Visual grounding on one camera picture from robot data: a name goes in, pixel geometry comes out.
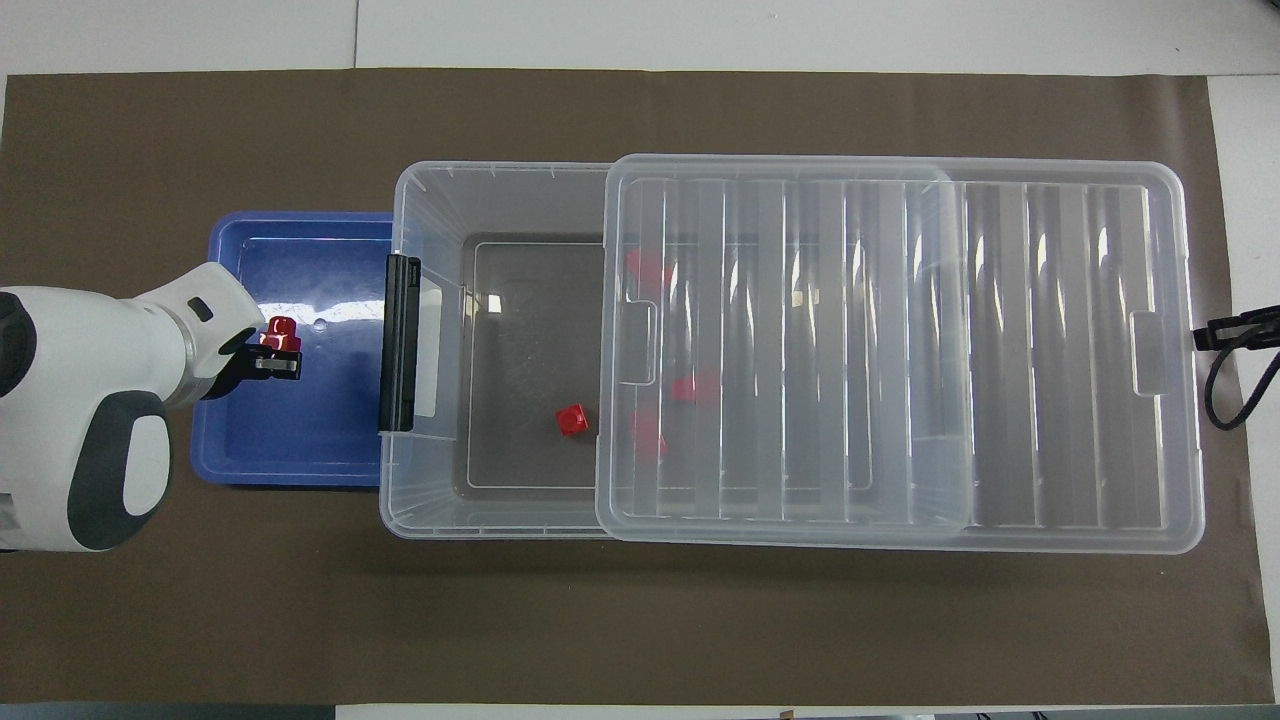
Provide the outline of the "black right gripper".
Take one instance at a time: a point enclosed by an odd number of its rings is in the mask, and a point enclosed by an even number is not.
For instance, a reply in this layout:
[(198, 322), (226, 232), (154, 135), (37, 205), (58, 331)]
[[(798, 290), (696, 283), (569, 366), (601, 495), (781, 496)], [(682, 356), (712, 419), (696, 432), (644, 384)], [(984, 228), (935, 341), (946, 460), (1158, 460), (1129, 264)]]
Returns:
[(1243, 316), (1222, 316), (1208, 320), (1193, 331), (1197, 351), (1222, 351), (1247, 334), (1245, 346), (1279, 346), (1280, 306), (1258, 307)]

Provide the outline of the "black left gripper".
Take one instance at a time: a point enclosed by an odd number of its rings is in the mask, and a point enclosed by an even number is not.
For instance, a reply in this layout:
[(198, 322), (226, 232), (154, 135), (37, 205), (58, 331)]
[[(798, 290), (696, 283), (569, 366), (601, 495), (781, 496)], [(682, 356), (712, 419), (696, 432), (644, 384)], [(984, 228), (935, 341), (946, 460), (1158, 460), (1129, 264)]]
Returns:
[(265, 352), (259, 356), (259, 345), (255, 343), (257, 337), (260, 333), (239, 333), (232, 338), (229, 346), (233, 354), (228, 356), (227, 365), (218, 373), (201, 401), (225, 397), (246, 380), (300, 378), (301, 352)]

